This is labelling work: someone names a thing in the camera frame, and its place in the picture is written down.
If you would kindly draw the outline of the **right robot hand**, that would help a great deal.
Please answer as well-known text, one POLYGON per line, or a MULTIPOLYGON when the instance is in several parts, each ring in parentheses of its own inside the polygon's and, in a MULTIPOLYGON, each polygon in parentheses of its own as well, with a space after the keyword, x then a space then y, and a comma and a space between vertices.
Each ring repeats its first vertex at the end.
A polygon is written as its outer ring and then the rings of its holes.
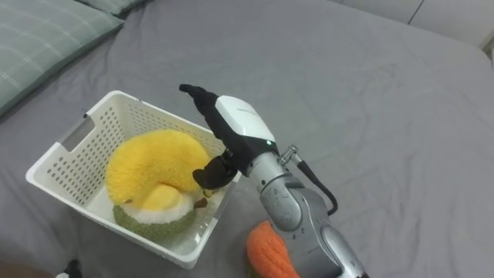
POLYGON ((247 177, 257 157, 279 153, 274 135, 249 103, 191 84, 181 84, 179 90, 192 98, 212 133, 225 146, 220 155, 192 172, 203 189, 222 188, 239 172, 247 177))

